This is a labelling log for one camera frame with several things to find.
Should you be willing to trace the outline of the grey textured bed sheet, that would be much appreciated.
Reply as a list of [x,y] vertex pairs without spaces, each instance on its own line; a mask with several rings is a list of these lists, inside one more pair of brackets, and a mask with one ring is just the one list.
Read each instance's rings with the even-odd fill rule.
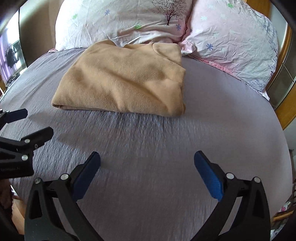
[[18,140],[48,126],[54,130],[34,153],[34,176],[11,181],[23,201],[36,177],[55,180],[96,151],[101,168],[78,204],[104,240],[190,240],[217,203],[194,166],[199,150],[237,178],[259,177],[271,214],[287,201],[287,141],[270,103],[256,91],[185,57],[186,111],[180,117],[55,108],[59,82],[81,53],[44,54],[1,100],[4,110],[28,110],[1,136]]

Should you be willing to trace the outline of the black flat television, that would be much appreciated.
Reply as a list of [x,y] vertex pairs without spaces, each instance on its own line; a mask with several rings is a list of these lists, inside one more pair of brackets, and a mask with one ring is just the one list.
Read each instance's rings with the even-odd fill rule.
[[5,86],[14,82],[27,68],[20,42],[19,13],[17,11],[1,33],[1,77]]

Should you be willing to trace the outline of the wooden headboard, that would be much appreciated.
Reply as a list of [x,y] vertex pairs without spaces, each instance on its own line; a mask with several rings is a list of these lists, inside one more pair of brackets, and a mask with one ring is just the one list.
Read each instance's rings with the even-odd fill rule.
[[295,119],[295,33],[274,1],[246,3],[268,17],[277,31],[278,62],[266,92],[282,129],[285,129]]

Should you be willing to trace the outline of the pink floral pillow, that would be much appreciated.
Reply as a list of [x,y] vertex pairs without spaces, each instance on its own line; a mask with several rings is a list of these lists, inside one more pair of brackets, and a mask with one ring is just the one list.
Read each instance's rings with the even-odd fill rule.
[[222,70],[269,99],[278,63],[272,22],[244,1],[194,1],[181,53]]

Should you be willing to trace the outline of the white floral pillow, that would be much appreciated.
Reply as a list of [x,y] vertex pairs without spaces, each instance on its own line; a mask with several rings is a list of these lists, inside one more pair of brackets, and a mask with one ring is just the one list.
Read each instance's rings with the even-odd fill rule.
[[63,1],[55,24],[58,51],[111,40],[119,47],[178,43],[192,1]]

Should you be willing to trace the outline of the tan fleece long-sleeve shirt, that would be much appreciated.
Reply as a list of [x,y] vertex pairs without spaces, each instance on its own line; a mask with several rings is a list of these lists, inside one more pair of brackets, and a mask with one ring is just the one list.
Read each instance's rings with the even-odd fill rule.
[[185,68],[173,43],[118,47],[106,40],[87,48],[62,77],[52,105],[180,116],[185,113]]

